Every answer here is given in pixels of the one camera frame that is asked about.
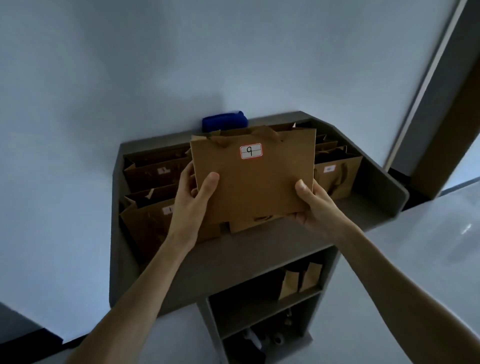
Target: left hand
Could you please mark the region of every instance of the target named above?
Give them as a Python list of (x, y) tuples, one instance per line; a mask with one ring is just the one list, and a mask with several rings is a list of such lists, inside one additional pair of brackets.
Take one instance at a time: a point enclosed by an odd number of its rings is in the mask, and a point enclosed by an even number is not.
[(179, 189), (175, 197), (172, 221), (167, 240), (181, 244), (189, 252), (197, 241), (198, 230), (204, 219), (207, 202), (218, 186), (220, 175), (211, 172), (204, 180), (201, 189), (192, 189), (195, 181), (193, 161), (180, 175)]

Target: hand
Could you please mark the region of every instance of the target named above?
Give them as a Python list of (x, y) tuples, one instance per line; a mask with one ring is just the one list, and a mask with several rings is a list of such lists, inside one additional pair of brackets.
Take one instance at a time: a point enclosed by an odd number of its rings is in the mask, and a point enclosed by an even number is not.
[(207, 209), (207, 202), (215, 192), (219, 179), (218, 173), (211, 172), (205, 178), (199, 191), (197, 188), (192, 189), (195, 182), (193, 162), (185, 167), (180, 176), (167, 240), (184, 244), (187, 252), (195, 246), (198, 229)]
[(313, 192), (302, 180), (297, 181), (295, 190), (297, 195), (310, 205), (308, 211), (289, 215), (301, 225), (334, 244), (341, 242), (350, 231), (359, 230), (359, 227), (338, 209), (317, 181), (313, 180)]

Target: floor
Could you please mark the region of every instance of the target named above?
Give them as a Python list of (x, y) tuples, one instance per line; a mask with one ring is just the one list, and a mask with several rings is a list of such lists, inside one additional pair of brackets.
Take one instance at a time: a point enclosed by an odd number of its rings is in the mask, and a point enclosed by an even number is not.
[[(480, 182), (403, 212), (368, 236), (410, 278), (480, 333)], [(310, 329), (282, 364), (407, 364), (409, 359), (342, 258)], [(67, 352), (40, 363), (63, 363)], [(196, 306), (159, 319), (139, 363), (217, 363)]]

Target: fingernail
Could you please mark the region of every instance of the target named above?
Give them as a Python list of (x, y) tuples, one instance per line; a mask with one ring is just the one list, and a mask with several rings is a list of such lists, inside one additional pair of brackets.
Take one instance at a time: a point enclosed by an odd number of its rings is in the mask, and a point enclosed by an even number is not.
[(305, 182), (303, 180), (300, 180), (300, 188), (303, 189), (303, 190), (308, 189), (307, 185), (305, 184)]
[(207, 177), (213, 181), (218, 181), (220, 179), (220, 175), (217, 172), (210, 172)]

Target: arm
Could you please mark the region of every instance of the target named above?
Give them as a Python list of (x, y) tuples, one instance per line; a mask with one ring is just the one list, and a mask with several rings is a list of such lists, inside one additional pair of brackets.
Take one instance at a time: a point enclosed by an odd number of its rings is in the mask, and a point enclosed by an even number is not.
[(393, 266), (317, 182), (313, 192), (303, 181), (295, 188), (311, 209), (292, 217), (337, 246), (413, 363), (480, 363), (475, 333)]
[(181, 174), (168, 236), (137, 281), (95, 326), (67, 360), (76, 363), (135, 363), (173, 277), (195, 246), (208, 199), (218, 184), (211, 173), (197, 193), (190, 183), (193, 164)]

